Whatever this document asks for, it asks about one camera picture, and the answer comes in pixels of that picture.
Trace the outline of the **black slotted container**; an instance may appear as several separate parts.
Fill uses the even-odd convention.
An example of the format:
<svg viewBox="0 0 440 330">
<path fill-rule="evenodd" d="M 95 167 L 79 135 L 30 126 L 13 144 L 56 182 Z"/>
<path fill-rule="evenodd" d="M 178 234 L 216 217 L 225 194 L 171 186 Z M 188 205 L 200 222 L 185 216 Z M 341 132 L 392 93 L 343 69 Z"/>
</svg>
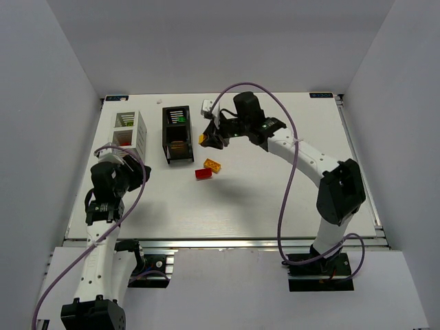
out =
<svg viewBox="0 0 440 330">
<path fill-rule="evenodd" d="M 178 122 L 177 120 L 180 117 L 185 117 L 186 121 L 183 123 Z M 174 141 L 183 141 L 188 144 L 190 158 L 170 160 L 169 144 Z M 164 107 L 162 109 L 162 148 L 168 164 L 182 160 L 194 162 L 190 107 L 188 105 Z"/>
</svg>

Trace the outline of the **aluminium table rail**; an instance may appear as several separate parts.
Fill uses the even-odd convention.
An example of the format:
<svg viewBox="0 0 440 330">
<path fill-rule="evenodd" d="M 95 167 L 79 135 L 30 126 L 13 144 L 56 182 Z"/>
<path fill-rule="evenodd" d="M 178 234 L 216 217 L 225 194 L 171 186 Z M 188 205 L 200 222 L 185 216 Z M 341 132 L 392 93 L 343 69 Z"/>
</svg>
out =
<svg viewBox="0 0 440 330">
<path fill-rule="evenodd" d="M 366 247 L 388 247 L 384 236 L 363 238 Z M 307 248 L 312 244 L 311 239 L 282 240 L 284 248 Z M 66 240 L 63 247 L 84 248 L 86 241 Z M 247 239 L 247 240 L 140 240 L 144 248 L 276 248 L 277 241 L 273 239 Z M 358 239 L 348 239 L 345 247 L 358 247 Z"/>
</svg>

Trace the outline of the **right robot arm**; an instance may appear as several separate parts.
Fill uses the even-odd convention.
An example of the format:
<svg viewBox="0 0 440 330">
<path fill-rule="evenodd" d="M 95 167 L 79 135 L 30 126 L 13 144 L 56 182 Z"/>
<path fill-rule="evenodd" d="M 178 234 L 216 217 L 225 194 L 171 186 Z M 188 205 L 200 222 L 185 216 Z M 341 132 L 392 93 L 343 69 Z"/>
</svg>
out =
<svg viewBox="0 0 440 330">
<path fill-rule="evenodd" d="M 353 159 L 336 160 L 299 140 L 284 122 L 265 115 L 252 92 L 237 94 L 233 102 L 236 111 L 229 118 L 226 117 L 229 111 L 220 109 L 217 102 L 202 102 L 201 114 L 210 122 L 200 144 L 221 150 L 229 145 L 230 139 L 247 137 L 310 179 L 318 189 L 316 208 L 321 220 L 310 247 L 310 258 L 303 263 L 334 259 L 346 239 L 350 220 L 366 200 L 360 166 Z"/>
</svg>

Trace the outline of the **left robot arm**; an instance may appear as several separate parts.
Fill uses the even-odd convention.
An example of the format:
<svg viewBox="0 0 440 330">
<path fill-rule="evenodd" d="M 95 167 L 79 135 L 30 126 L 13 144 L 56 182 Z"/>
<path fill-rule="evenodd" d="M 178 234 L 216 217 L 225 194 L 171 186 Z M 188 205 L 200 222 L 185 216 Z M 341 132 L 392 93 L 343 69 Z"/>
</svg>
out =
<svg viewBox="0 0 440 330">
<path fill-rule="evenodd" d="M 149 179 L 150 168 L 130 155 L 91 167 L 93 188 L 85 198 L 87 246 L 79 285 L 72 303 L 63 305 L 66 329 L 126 329 L 122 301 L 131 275 L 144 269 L 137 239 L 119 242 L 123 196 Z"/>
</svg>

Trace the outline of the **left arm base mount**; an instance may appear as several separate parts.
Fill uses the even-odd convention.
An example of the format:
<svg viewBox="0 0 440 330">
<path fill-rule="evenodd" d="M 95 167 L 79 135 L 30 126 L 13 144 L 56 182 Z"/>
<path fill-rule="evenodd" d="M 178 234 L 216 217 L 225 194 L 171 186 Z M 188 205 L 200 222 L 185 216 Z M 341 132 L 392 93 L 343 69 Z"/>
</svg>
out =
<svg viewBox="0 0 440 330">
<path fill-rule="evenodd" d="M 167 288 L 170 276 L 166 274 L 165 254 L 145 254 L 137 239 L 119 241 L 116 252 L 130 252 L 135 257 L 135 268 L 129 279 L 128 287 Z"/>
</svg>

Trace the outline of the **red rectangular brick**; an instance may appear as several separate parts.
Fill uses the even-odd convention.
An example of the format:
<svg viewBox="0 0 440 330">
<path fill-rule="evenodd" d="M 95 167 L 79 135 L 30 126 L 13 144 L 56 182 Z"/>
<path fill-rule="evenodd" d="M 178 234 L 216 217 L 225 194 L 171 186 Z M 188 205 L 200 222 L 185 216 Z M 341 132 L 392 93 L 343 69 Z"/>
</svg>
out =
<svg viewBox="0 0 440 330">
<path fill-rule="evenodd" d="M 200 169 L 195 170 L 196 180 L 210 179 L 211 177 L 212 177 L 212 169 L 211 168 L 200 168 Z"/>
</svg>

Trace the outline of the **blue label right corner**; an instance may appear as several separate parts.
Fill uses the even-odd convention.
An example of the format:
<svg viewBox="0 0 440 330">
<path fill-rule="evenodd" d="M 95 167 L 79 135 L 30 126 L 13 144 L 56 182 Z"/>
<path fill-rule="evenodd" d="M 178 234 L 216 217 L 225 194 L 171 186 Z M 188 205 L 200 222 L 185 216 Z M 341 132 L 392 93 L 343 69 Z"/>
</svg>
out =
<svg viewBox="0 0 440 330">
<path fill-rule="evenodd" d="M 310 92 L 309 97 L 310 98 L 333 98 L 333 94 L 326 93 L 326 92 Z"/>
</svg>

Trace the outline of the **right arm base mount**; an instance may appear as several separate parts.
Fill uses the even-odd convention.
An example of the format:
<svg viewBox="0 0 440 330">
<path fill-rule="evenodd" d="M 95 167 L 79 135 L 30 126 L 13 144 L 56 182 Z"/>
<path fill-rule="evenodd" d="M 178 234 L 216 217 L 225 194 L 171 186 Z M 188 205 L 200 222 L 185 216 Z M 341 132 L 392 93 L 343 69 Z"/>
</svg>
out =
<svg viewBox="0 0 440 330">
<path fill-rule="evenodd" d="M 339 253 L 329 261 L 320 259 L 306 265 L 281 264 L 288 269 L 290 292 L 352 292 L 354 290 L 351 265 L 346 253 Z"/>
</svg>

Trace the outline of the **yellow orange-slice round brick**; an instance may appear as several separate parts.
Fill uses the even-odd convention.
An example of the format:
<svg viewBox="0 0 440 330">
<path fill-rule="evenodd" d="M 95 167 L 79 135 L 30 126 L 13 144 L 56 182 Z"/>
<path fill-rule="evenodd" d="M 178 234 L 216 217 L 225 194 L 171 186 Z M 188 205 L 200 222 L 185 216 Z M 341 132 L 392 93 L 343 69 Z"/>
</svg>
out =
<svg viewBox="0 0 440 330">
<path fill-rule="evenodd" d="M 190 158 L 188 144 L 183 141 L 174 141 L 169 144 L 170 160 L 184 160 Z"/>
</svg>

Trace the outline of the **orange rectangular brick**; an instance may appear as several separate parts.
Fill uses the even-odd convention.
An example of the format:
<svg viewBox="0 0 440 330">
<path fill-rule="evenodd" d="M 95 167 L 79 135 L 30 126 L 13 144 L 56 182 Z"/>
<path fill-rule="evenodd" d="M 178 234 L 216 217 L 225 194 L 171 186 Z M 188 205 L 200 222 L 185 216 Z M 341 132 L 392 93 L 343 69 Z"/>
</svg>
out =
<svg viewBox="0 0 440 330">
<path fill-rule="evenodd" d="M 203 167 L 210 168 L 214 173 L 218 173 L 221 170 L 221 164 L 209 158 L 205 160 Z"/>
</svg>

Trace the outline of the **white slotted container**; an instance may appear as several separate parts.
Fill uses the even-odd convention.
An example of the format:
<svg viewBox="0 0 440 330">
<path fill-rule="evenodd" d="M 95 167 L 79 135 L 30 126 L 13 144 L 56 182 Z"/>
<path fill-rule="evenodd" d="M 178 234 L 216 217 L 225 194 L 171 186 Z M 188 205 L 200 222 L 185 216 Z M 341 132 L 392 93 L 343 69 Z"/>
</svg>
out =
<svg viewBox="0 0 440 330">
<path fill-rule="evenodd" d="M 125 127 L 125 122 L 133 122 Z M 136 153 L 142 161 L 146 157 L 147 128 L 139 110 L 120 111 L 113 115 L 109 141 L 116 146 Z M 131 141 L 130 146 L 120 146 L 120 142 Z"/>
</svg>

